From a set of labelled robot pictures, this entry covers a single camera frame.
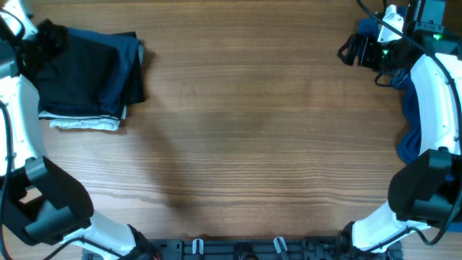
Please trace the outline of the blue polo shirt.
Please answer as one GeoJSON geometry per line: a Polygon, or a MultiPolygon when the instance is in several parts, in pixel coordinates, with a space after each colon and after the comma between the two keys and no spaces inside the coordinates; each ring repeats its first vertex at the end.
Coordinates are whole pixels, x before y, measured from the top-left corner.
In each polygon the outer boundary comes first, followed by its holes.
{"type": "MultiPolygon", "coordinates": [[[[360,35],[378,38],[379,31],[379,24],[373,18],[368,17],[360,20],[358,25],[358,33],[360,35]]],[[[417,92],[409,73],[405,69],[399,71],[398,76],[392,77],[388,84],[396,90],[404,90],[404,95],[402,95],[401,99],[401,108],[409,127],[404,132],[404,135],[399,137],[396,151],[400,159],[408,165],[417,159],[421,147],[422,135],[417,92]]],[[[450,224],[448,231],[461,233],[461,222],[450,224]]]]}

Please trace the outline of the black polo shirt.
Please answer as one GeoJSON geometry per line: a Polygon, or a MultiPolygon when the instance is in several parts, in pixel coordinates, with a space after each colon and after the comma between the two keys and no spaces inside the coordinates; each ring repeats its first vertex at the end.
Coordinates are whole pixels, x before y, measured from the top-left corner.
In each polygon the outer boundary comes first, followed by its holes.
{"type": "Polygon", "coordinates": [[[117,50],[72,35],[49,19],[26,40],[25,73],[39,92],[39,111],[76,113],[96,111],[98,92],[105,86],[117,50]]]}

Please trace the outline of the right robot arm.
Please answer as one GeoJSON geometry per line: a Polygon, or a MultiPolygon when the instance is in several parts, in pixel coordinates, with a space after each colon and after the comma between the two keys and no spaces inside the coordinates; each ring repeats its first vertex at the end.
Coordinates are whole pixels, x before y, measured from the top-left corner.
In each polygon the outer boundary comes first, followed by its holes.
{"type": "Polygon", "coordinates": [[[420,130],[419,151],[392,178],[387,201],[339,233],[340,252],[378,254],[405,236],[437,228],[434,238],[421,237],[433,246],[461,221],[460,50],[460,41],[429,33],[386,44],[354,34],[338,50],[347,65],[356,61],[377,72],[408,69],[420,130]]]}

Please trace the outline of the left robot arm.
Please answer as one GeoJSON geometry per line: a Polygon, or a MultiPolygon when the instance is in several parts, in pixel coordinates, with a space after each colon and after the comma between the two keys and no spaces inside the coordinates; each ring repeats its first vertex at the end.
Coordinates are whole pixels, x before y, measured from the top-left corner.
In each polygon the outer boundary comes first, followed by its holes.
{"type": "Polygon", "coordinates": [[[38,120],[40,96],[33,83],[36,70],[62,51],[67,32],[45,21],[27,35],[28,18],[3,13],[20,29],[13,32],[1,21],[1,226],[29,246],[74,244],[104,259],[160,259],[134,227],[96,212],[83,185],[47,156],[38,120]]]}

